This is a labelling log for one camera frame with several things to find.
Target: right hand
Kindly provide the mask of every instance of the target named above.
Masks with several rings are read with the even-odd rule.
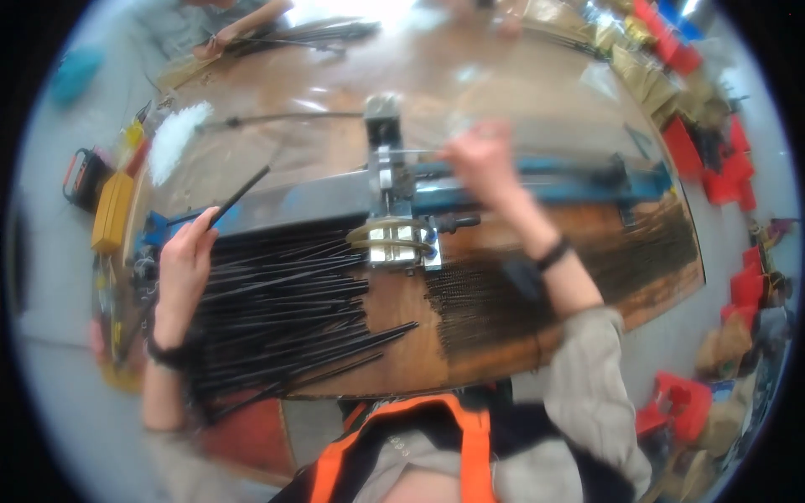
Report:
[[[192,223],[183,225],[159,255],[154,338],[162,349],[182,344],[207,286],[210,252],[218,237],[218,229],[208,227],[217,211],[218,207],[207,208]]]
[[[511,158],[511,125],[480,121],[449,140],[438,157],[452,164],[456,178],[487,208],[506,212],[525,190]]]

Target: left hand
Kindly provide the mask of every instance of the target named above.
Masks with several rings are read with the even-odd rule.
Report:
[[[210,251],[218,237],[218,229],[208,227],[217,211],[218,207],[207,208],[192,223],[183,225],[159,255],[154,338],[161,349],[182,344],[207,286]]]

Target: orange strap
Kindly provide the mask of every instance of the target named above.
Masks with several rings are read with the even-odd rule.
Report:
[[[353,425],[353,423],[355,423],[355,419],[357,419],[357,417],[358,417],[359,415],[361,415],[361,412],[363,412],[364,410],[366,410],[366,407],[367,407],[366,402],[360,402],[360,403],[358,403],[358,404],[357,404],[357,406],[356,406],[356,407],[353,409],[353,411],[349,413],[349,416],[348,416],[348,417],[347,417],[347,419],[344,421],[344,433],[346,433],[347,431],[349,431],[349,428],[351,428],[351,427],[352,427],[352,425]]]
[[[344,451],[357,440],[360,431],[377,416],[396,414],[417,405],[443,402],[450,408],[463,432],[461,440],[461,500],[464,503],[494,503],[492,472],[489,470],[489,412],[468,412],[453,394],[411,398],[380,407],[364,421],[358,431],[328,445],[316,463],[316,482],[311,503],[329,503],[336,485]]]

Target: black wrist band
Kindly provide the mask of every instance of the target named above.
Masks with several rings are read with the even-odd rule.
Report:
[[[188,350],[186,345],[178,348],[162,349],[154,340],[153,333],[146,338],[146,353],[157,364],[171,370],[183,372],[188,367]]]
[[[546,270],[550,269],[550,267],[564,257],[571,248],[572,245],[570,241],[565,236],[562,236],[562,239],[560,239],[559,242],[556,243],[556,246],[551,248],[544,257],[535,260],[539,272],[544,273]]]

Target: plastic sheet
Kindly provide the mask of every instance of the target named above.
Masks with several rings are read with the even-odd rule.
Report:
[[[601,96],[616,103],[621,102],[617,91],[617,77],[608,63],[591,63],[581,74],[579,82],[595,89]]]

